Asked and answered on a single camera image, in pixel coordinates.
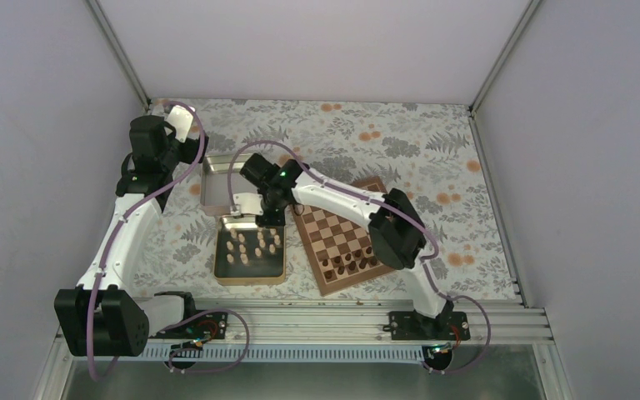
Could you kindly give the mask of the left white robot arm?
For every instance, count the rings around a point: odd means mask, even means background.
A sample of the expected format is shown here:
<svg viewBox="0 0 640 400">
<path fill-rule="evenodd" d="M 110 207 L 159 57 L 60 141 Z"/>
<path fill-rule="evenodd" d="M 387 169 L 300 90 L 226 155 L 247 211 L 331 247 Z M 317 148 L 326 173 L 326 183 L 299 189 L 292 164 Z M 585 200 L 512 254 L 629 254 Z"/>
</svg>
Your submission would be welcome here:
<svg viewBox="0 0 640 400">
<path fill-rule="evenodd" d="M 145 302 L 129 293 L 148 235 L 163 215 L 174 170 L 199 163 L 206 139 L 190 138 L 193 113 L 174 107 L 166 116 L 145 115 L 130 123 L 132 151 L 124 158 L 115 208 L 104 239 L 73 288 L 60 290 L 54 310 L 62 335 L 77 357 L 133 357 L 148 338 L 168 328 L 185 338 L 198 328 L 188 292 L 160 292 Z"/>
</svg>

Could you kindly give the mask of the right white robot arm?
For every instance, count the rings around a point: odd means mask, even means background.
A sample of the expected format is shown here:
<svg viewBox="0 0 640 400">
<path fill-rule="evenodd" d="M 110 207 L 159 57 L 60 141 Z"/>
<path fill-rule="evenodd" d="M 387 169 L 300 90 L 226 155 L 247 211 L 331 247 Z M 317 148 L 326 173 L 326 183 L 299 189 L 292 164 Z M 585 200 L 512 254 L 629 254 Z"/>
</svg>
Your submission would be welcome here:
<svg viewBox="0 0 640 400">
<path fill-rule="evenodd" d="M 438 255 L 436 239 L 408 195 L 363 191 L 321 174 L 304 162 L 291 159 L 278 166 L 254 153 L 243 165 L 241 176 L 255 193 L 228 193 L 235 214 L 253 214 L 261 227 L 282 226 L 291 205 L 321 208 L 367 231 L 374 255 L 396 270 L 412 296 L 413 324 L 429 339 L 438 339 L 450 328 L 453 301 L 437 287 L 430 262 Z"/>
</svg>

